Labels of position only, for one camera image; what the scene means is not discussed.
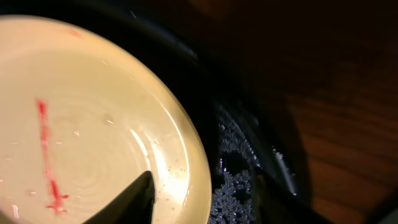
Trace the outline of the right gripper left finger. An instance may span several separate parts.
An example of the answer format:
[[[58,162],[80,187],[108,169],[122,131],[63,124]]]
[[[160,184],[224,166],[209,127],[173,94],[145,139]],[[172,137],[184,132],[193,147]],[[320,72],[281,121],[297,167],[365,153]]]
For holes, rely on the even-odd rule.
[[[147,170],[84,224],[151,224],[154,203],[154,179]]]

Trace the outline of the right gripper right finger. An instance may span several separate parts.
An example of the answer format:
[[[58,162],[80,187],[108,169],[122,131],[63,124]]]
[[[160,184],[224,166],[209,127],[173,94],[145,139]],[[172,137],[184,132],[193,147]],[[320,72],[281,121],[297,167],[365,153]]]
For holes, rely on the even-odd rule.
[[[331,224],[260,168],[253,170],[253,209],[262,224]]]

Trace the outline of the yellow plate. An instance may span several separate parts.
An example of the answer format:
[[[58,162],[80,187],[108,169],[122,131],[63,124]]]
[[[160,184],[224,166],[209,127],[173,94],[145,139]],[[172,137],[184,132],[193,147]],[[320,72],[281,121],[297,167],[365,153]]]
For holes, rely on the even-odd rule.
[[[152,223],[208,221],[203,144],[151,70],[80,27],[2,16],[1,222],[84,223],[144,172]]]

